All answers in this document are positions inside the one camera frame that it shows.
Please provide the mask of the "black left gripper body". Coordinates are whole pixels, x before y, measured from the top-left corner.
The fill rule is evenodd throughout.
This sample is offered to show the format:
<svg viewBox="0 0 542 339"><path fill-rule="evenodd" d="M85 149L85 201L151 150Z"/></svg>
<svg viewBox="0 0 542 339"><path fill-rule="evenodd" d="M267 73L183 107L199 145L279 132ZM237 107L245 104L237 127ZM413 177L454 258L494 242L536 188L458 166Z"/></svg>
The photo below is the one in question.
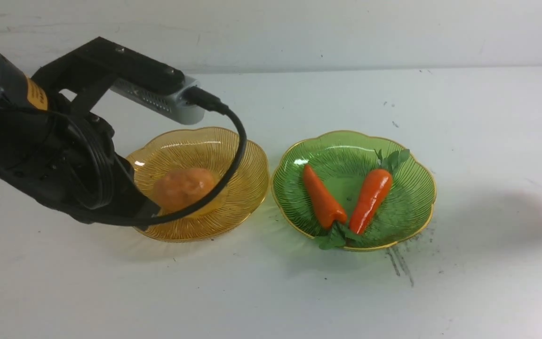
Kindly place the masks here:
<svg viewBox="0 0 542 339"><path fill-rule="evenodd" d="M139 191L103 120L0 109L0 179L76 221L146 230L159 206Z"/></svg>

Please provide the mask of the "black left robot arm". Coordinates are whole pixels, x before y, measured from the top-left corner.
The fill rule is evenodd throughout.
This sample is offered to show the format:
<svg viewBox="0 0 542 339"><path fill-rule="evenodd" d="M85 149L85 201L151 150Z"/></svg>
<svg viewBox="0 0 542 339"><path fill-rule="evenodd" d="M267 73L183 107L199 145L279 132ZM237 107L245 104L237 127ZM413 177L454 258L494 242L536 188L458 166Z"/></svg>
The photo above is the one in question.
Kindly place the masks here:
<svg viewBox="0 0 542 339"><path fill-rule="evenodd" d="M0 179L86 224L145 230L160 208L116 153L114 129L92 113L118 79L88 60L102 38L26 75L0 53Z"/></svg>

